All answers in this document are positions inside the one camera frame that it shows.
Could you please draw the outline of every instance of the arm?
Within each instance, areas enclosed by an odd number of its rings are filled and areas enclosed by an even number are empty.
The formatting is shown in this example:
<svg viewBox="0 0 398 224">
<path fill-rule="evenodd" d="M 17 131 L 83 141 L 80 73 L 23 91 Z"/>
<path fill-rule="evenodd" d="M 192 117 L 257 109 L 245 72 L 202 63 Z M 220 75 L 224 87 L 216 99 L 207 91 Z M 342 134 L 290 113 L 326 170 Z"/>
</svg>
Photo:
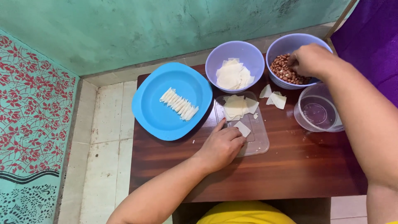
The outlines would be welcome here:
<svg viewBox="0 0 398 224">
<path fill-rule="evenodd" d="M 369 223 L 398 220 L 398 109 L 351 64 L 316 44 L 293 52 L 289 64 L 328 86 L 368 179 Z"/>
<path fill-rule="evenodd" d="M 246 142 L 235 127 L 221 130 L 225 121 L 217 124 L 195 155 L 127 196 L 107 224 L 163 223 L 205 176 L 230 164 Z"/>
</svg>

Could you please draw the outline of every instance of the water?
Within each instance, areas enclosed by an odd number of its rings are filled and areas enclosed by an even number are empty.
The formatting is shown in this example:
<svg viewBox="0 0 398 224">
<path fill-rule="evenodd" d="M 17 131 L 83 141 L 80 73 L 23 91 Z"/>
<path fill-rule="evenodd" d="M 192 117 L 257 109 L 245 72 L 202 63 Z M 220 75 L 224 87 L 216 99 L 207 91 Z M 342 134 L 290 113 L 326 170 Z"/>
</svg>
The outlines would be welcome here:
<svg viewBox="0 0 398 224">
<path fill-rule="evenodd" d="M 310 95 L 302 98 L 300 105 L 304 117 L 318 128 L 327 130 L 336 123 L 337 110 L 328 99 Z"/>
</svg>

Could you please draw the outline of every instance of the bowl of peanuts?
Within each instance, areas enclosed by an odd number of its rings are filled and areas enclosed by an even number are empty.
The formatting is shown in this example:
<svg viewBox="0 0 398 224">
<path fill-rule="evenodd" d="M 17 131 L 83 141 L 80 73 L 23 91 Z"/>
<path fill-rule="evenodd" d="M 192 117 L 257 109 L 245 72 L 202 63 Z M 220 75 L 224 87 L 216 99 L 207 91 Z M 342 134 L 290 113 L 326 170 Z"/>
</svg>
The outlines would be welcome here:
<svg viewBox="0 0 398 224">
<path fill-rule="evenodd" d="M 330 52 L 332 49 L 318 37 L 304 34 L 293 33 L 280 37 L 268 48 L 266 63 L 269 70 L 269 77 L 279 87 L 284 89 L 301 89 L 315 85 L 320 80 L 313 77 L 304 77 L 297 74 L 287 61 L 290 54 L 303 45 L 316 43 L 326 47 Z"/>
</svg>

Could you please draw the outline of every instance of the purple cloth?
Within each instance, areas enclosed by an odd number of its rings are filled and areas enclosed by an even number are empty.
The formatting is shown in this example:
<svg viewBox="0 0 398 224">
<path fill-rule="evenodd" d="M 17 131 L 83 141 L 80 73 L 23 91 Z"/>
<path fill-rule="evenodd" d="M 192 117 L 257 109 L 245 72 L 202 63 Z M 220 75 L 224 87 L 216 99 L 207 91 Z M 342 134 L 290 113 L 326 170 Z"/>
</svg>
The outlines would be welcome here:
<svg viewBox="0 0 398 224">
<path fill-rule="evenodd" d="M 398 0 L 360 0 L 331 40 L 398 107 Z"/>
</svg>

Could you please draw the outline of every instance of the person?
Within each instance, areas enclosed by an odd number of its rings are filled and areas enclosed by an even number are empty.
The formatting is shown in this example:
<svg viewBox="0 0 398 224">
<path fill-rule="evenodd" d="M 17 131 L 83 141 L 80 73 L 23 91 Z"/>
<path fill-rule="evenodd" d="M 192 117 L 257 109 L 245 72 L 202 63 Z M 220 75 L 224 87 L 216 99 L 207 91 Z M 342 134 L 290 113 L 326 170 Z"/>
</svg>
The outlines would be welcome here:
<svg viewBox="0 0 398 224">
<path fill-rule="evenodd" d="M 298 74 L 316 77 L 328 86 L 353 152 L 368 180 L 368 222 L 397 221 L 398 109 L 351 64 L 317 44 L 294 51 L 288 65 Z M 164 222 L 195 185 L 231 163 L 245 143 L 246 138 L 237 128 L 222 129 L 225 122 L 223 119 L 217 124 L 202 148 L 191 158 L 133 191 L 107 223 Z M 223 202 L 198 223 L 294 222 L 277 209 L 255 201 Z"/>
</svg>

